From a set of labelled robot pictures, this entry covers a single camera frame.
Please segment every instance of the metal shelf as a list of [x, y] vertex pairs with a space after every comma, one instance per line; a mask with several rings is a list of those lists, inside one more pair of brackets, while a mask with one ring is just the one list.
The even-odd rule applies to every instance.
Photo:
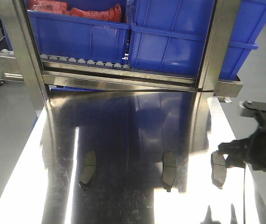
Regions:
[[[7, 49], [5, 37], [0, 40], [0, 51]], [[45, 84], [93, 88], [114, 91], [196, 91], [193, 77], [137, 69], [107, 68], [98, 65], [42, 59], [42, 78]], [[17, 59], [0, 54], [0, 79], [23, 81]], [[241, 81], [219, 80], [215, 89], [218, 96], [236, 97]]]

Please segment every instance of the metal post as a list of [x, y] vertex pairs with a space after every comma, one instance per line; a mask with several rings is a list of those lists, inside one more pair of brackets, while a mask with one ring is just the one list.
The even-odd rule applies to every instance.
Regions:
[[34, 110], [39, 115], [49, 91], [42, 79], [42, 62], [24, 0], [0, 0], [0, 15], [10, 37]]
[[202, 91], [214, 91], [230, 42], [240, 0], [215, 0], [205, 52], [196, 86]]

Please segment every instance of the blue plastic bin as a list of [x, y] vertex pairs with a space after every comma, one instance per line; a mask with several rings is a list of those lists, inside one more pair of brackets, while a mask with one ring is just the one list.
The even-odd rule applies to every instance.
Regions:
[[[166, 31], [207, 35], [214, 0], [137, 0], [134, 22]], [[266, 23], [266, 0], [242, 0], [231, 40], [255, 43]]]
[[[66, 0], [70, 8], [107, 10], [126, 0]], [[126, 50], [130, 23], [117, 23], [82, 17], [28, 10], [41, 54], [121, 63]]]
[[207, 35], [214, 0], [137, 0], [138, 26]]
[[[132, 68], [197, 76], [205, 37], [132, 26], [129, 63]], [[220, 79], [233, 80], [256, 44], [231, 42]]]

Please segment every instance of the red packaging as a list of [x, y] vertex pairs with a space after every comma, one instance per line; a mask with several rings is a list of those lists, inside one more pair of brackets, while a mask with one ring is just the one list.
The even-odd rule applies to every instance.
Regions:
[[53, 12], [51, 5], [33, 5], [32, 10], [40, 11], [40, 12], [46, 12], [46, 13], [52, 13]]
[[33, 5], [52, 5], [53, 8], [59, 8], [61, 10], [68, 10], [69, 3], [65, 1], [56, 0], [29, 0], [28, 9], [32, 10]]
[[97, 20], [104, 20], [104, 21], [114, 21], [114, 22], [121, 22], [122, 11], [120, 4], [111, 7], [107, 11], [97, 12], [97, 11], [84, 11], [78, 8], [72, 8], [70, 10], [70, 15], [80, 16], [89, 19], [97, 19]]

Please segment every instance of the gray floor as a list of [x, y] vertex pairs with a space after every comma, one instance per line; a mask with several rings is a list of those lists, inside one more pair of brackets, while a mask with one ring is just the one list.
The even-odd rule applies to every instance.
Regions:
[[0, 86], [0, 196], [30, 135], [35, 113], [23, 83]]
[[[260, 48], [252, 51], [239, 77], [244, 87], [233, 104], [222, 104], [236, 138], [247, 137], [256, 128], [254, 119], [238, 116], [238, 102], [266, 102], [266, 26], [258, 38]], [[23, 83], [7, 82], [0, 87], [0, 196], [30, 134], [35, 114]], [[265, 176], [256, 175], [266, 197]]]

